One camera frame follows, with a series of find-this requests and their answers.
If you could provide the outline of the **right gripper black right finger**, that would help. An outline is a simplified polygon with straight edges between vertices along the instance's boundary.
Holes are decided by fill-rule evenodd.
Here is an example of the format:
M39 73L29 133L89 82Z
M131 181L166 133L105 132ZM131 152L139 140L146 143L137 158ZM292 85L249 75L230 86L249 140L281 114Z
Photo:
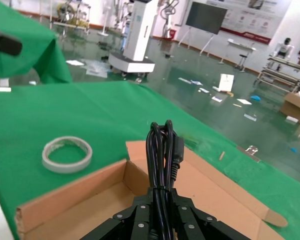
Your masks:
M191 198L171 190L172 226L179 240L247 240L248 237L195 207Z

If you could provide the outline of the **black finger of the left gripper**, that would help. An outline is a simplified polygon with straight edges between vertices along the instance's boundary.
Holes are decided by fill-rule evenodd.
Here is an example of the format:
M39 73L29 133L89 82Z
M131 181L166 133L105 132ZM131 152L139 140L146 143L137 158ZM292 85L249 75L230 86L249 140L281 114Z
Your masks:
M0 32L0 53L18 56L23 49L23 44L16 38Z

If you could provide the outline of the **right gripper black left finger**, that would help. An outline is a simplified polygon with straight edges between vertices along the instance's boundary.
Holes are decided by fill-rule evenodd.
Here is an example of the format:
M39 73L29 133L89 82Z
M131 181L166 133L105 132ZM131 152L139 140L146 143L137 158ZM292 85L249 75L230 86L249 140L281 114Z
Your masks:
M154 240L153 190L136 196L132 205L115 213L82 237L83 240Z

